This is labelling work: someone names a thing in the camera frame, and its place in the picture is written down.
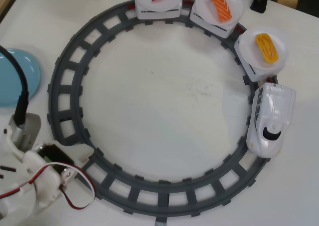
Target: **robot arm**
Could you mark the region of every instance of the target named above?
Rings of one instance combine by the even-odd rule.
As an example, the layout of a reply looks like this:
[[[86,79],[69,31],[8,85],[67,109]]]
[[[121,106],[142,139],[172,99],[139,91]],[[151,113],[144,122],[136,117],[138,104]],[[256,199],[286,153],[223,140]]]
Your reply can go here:
[[[61,193],[72,208],[85,208],[74,206],[64,192],[78,173],[87,180],[95,198],[94,186],[80,168],[93,153],[90,146],[66,147],[53,141],[38,144],[24,153],[12,141],[11,125],[4,132],[0,145],[0,225],[21,223],[49,207]]]
[[[57,141],[34,145],[41,119],[27,113],[28,85],[19,63],[2,46],[0,52],[16,69],[22,92],[9,125],[0,136],[0,225],[15,226],[30,215],[49,207],[79,173],[87,181],[95,199],[94,185],[81,167],[93,154],[86,144],[65,147]]]

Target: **toy train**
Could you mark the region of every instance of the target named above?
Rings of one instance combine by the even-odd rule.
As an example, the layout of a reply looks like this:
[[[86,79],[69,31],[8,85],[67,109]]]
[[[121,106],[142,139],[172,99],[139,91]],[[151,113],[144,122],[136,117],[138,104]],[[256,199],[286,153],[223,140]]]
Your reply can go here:
[[[273,83],[264,83],[256,92],[246,143],[262,158],[280,152],[291,123],[296,91]]]

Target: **red and white wire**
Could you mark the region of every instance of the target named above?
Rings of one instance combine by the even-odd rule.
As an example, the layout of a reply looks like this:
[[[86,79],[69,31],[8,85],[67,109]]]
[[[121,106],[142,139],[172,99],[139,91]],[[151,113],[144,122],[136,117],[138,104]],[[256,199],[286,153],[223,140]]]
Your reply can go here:
[[[95,192],[94,185],[93,185],[92,181],[89,179],[89,177],[82,171],[81,168],[79,168],[79,167],[77,167],[77,166],[75,166],[75,165],[70,165],[70,164],[61,163],[61,162],[49,162],[49,163],[46,163],[45,165],[43,165],[43,166],[34,174],[34,176],[33,176],[30,180],[28,180],[27,182],[23,183],[22,185],[20,185],[19,187],[15,188],[15,189],[13,189],[13,190],[10,190],[10,191],[8,191],[8,192],[6,192],[6,193],[0,194],[0,199],[3,199],[3,198],[5,198],[5,197],[9,197],[9,196],[11,196],[11,195],[13,195],[13,194],[19,192],[19,191],[20,191],[20,188],[21,188],[22,186],[26,185],[26,184],[32,184],[32,183],[40,176],[40,174],[41,174],[47,167],[49,167],[50,165],[61,165],[61,166],[65,166],[65,167],[68,167],[68,168],[71,168],[71,169],[75,170],[76,172],[78,172],[78,173],[83,177],[83,179],[88,183],[88,185],[89,185],[90,188],[91,188],[91,191],[92,191],[92,201],[91,201],[88,205],[86,205],[86,206],[84,206],[84,207],[77,207],[77,206],[74,206],[74,205],[72,204],[72,202],[70,201],[70,199],[67,197],[66,193],[64,192],[63,186],[60,185],[59,190],[60,190],[60,191],[62,192],[62,194],[65,196],[65,199],[66,199],[66,201],[68,202],[68,204],[70,205],[70,207],[72,207],[73,209],[76,209],[76,210],[82,210],[82,209],[88,207],[91,203],[93,203],[93,201],[95,200],[95,194],[96,194],[96,192]]]

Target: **blue plate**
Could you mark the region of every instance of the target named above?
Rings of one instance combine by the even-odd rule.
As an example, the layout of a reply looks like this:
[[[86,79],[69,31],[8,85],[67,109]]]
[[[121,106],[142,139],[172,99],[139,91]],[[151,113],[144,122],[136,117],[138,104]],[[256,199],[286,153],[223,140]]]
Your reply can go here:
[[[39,65],[31,54],[19,49],[8,49],[20,64],[28,82],[29,99],[36,92],[41,78]],[[0,53],[0,107],[14,107],[22,86],[13,65]]]

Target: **wire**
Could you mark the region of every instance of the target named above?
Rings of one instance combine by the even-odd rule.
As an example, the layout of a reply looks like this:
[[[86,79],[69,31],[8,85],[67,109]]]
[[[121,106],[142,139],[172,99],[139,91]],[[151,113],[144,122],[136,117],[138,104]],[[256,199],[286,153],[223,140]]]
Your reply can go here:
[[[21,85],[22,85],[22,92],[19,96],[18,103],[16,105],[15,113],[14,113],[14,122],[17,126],[22,125],[25,123],[25,115],[26,115],[26,109],[28,108],[29,104],[29,91],[28,91],[28,82],[26,81],[26,77],[24,75],[23,70],[21,69],[19,63],[16,61],[16,59],[5,49],[0,45],[0,53],[4,55],[5,58],[11,62],[11,64],[14,66],[16,72],[19,75]]]
[[[0,45],[0,53],[2,53],[4,55],[4,57],[6,57],[11,62],[11,64],[14,66],[16,72],[18,73],[18,75],[20,77],[21,84],[22,84],[22,92],[23,93],[28,92],[28,83],[26,81],[23,70],[21,69],[21,67],[18,64],[18,62],[16,61],[16,59],[1,45]]]
[[[6,197],[9,197],[11,195],[14,195],[16,194],[17,192],[20,191],[21,187],[26,185],[26,184],[32,184],[34,183],[34,181],[41,175],[41,173],[47,168],[49,167],[50,165],[62,165],[62,166],[65,166],[65,167],[68,167],[68,168],[71,168],[73,170],[75,170],[76,172],[78,172],[83,178],[84,180],[88,183],[88,185],[90,186],[91,188],[91,191],[92,191],[92,201],[84,206],[84,207],[77,207],[77,206],[74,206],[72,204],[72,202],[70,201],[69,197],[66,195],[65,191],[63,190],[63,185],[60,185],[59,187],[59,190],[62,192],[62,194],[64,195],[66,201],[68,202],[69,206],[73,209],[76,209],[76,210],[82,210],[86,207],[88,207],[91,203],[93,203],[93,201],[95,200],[95,196],[96,196],[96,191],[95,191],[95,187],[94,187],[94,184],[92,183],[92,181],[90,180],[90,178],[82,171],[81,168],[75,166],[75,165],[70,165],[70,164],[67,164],[67,163],[61,163],[61,162],[49,162],[49,163],[46,163],[44,166],[42,166],[35,174],[34,176],[27,182],[23,183],[22,185],[20,185],[19,187],[9,191],[9,192],[6,192],[4,194],[1,194],[0,195],[0,199],[3,199],[3,198],[6,198]]]

